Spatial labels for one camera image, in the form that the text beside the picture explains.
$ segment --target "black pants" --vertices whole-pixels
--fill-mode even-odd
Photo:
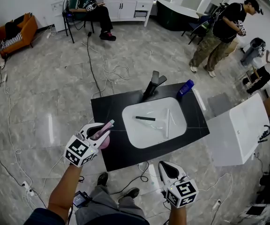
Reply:
[[[256,90],[259,90],[260,88],[262,88],[270,80],[270,73],[268,71],[266,71],[264,66],[259,68],[257,70],[257,73],[260,77],[260,80],[258,82],[256,82],[250,89],[247,90],[247,92],[250,94],[252,94]],[[257,76],[255,73],[253,73],[251,75],[252,82],[255,81],[256,79],[257,79]],[[247,83],[248,83],[248,78],[243,79],[243,84],[247,84]]]
[[[110,30],[113,29],[108,9],[106,7],[96,7],[93,11],[87,12],[85,19],[87,21],[100,22],[102,29],[101,32],[110,32]]]

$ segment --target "striped pillow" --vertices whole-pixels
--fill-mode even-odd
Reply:
[[[23,38],[22,38],[22,35],[21,33],[18,33],[16,35],[16,37],[12,38],[12,39],[9,39],[9,40],[6,40],[6,41],[2,41],[0,43],[0,51],[4,50],[6,47],[9,47],[10,45],[12,45],[13,43],[16,43],[18,41],[21,41]]]

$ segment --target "cabinet drawer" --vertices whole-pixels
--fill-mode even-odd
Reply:
[[[152,3],[150,2],[137,2],[136,5],[136,10],[141,10],[141,11],[149,11],[152,7]]]

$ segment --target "orange armchair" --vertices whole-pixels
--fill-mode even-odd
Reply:
[[[35,20],[35,16],[30,16],[29,14],[25,14],[24,15],[24,20],[17,25],[18,27],[20,27],[22,30],[20,32],[22,38],[20,40],[18,40],[17,42],[5,47],[4,49],[0,50],[0,54],[1,56],[4,58],[6,57],[8,54],[24,47],[24,46],[28,46],[31,45],[32,39],[38,29],[36,20]],[[6,30],[5,30],[5,26],[0,27],[0,40],[4,40],[6,38]]]

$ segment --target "black sleeve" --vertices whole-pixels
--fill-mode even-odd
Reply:
[[[63,219],[48,209],[37,208],[24,225],[65,225]]]
[[[240,16],[241,4],[231,3],[221,14],[221,18],[224,16],[231,22],[237,22]]]

